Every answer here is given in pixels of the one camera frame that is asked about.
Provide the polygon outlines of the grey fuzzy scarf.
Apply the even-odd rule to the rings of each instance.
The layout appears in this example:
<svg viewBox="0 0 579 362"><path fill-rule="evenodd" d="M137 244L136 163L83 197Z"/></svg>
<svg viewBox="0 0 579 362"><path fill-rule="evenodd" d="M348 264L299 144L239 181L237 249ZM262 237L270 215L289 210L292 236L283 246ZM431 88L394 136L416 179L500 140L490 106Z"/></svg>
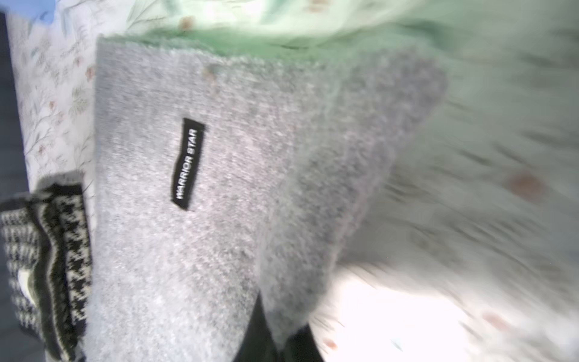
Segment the grey fuzzy scarf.
<svg viewBox="0 0 579 362"><path fill-rule="evenodd" d="M414 51L290 63L101 39L89 361L283 355L446 77Z"/></svg>

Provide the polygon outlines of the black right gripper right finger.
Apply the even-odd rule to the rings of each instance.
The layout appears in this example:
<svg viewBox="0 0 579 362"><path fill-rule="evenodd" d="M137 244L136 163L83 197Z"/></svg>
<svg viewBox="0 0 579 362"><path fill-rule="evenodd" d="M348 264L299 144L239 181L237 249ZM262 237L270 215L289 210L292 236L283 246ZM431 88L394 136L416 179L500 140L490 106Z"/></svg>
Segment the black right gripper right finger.
<svg viewBox="0 0 579 362"><path fill-rule="evenodd" d="M324 362L309 324L286 341L284 360L286 362Z"/></svg>

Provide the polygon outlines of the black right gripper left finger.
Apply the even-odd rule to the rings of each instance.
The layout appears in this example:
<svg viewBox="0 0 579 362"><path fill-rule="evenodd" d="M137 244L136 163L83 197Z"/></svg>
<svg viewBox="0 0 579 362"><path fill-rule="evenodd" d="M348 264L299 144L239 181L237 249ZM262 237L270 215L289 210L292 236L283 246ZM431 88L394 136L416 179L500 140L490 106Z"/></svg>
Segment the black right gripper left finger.
<svg viewBox="0 0 579 362"><path fill-rule="evenodd" d="M280 354L271 336L259 294L244 334L244 339L233 362L280 362Z"/></svg>

